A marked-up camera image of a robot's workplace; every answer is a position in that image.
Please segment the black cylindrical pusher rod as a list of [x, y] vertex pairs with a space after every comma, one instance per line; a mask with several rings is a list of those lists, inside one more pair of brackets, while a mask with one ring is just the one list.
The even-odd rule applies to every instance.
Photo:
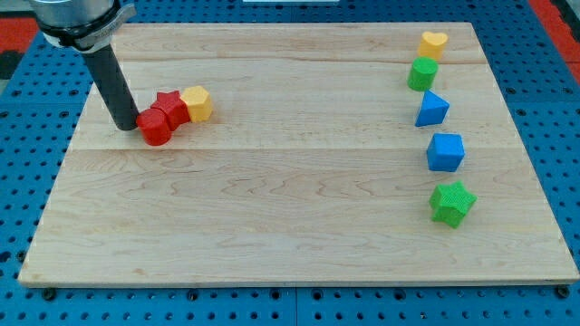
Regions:
[[82, 57], [116, 127], [136, 129], [139, 111], [112, 47], [106, 45]]

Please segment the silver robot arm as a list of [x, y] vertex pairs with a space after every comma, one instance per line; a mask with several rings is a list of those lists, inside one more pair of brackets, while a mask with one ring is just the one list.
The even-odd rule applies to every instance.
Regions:
[[114, 33], [136, 15], [135, 5], [119, 0], [30, 0], [30, 6], [51, 45], [81, 54], [116, 127], [136, 129], [139, 111], [111, 47]]

